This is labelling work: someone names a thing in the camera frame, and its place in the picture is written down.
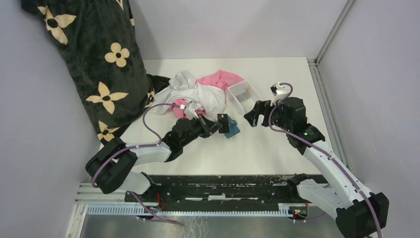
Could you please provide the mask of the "single dark credit card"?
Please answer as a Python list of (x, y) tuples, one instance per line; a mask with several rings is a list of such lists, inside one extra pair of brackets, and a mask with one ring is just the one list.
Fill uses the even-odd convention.
[(218, 129), (219, 133), (226, 134), (230, 132), (229, 119), (227, 114), (217, 114), (217, 122), (220, 124)]

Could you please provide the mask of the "blue leather card holder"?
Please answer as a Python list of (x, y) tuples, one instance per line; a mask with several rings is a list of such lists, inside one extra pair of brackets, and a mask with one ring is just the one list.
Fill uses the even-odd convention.
[(237, 125), (236, 120), (234, 120), (230, 116), (228, 116), (227, 118), (228, 118), (229, 132), (225, 133), (224, 135), (227, 139), (229, 139), (229, 138), (232, 138), (233, 136), (235, 136), (236, 134), (240, 133), (240, 129)]

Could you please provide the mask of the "stack of credit cards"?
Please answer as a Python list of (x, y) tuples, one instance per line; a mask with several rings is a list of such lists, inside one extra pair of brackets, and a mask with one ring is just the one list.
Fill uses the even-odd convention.
[(240, 103), (251, 97), (250, 93), (247, 91), (247, 87), (242, 84), (233, 85), (231, 92)]

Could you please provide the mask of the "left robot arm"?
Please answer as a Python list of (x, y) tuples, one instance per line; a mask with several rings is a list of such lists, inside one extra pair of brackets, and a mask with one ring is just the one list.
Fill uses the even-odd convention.
[(136, 165), (177, 159), (183, 148), (195, 139), (208, 138), (216, 132), (229, 131), (228, 116), (218, 114), (216, 121), (202, 115), (194, 119), (178, 119), (161, 140), (153, 144), (128, 144), (120, 138), (112, 139), (85, 165), (86, 172), (92, 178), (92, 186), (104, 194), (118, 189), (136, 193), (143, 201), (154, 199), (156, 188), (145, 173), (136, 173)]

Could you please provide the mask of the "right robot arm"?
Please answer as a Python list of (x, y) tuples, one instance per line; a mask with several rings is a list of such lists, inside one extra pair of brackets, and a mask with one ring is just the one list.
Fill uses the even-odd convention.
[(255, 127), (259, 117), (262, 126), (285, 133), (288, 142), (310, 161), (326, 179), (327, 184), (315, 182), (306, 174), (288, 181), (286, 196), (292, 202), (302, 199), (311, 202), (334, 221), (346, 238), (383, 236), (389, 200), (374, 193), (353, 175), (333, 152), (325, 136), (308, 122), (303, 100), (290, 97), (278, 101), (256, 101), (244, 118)]

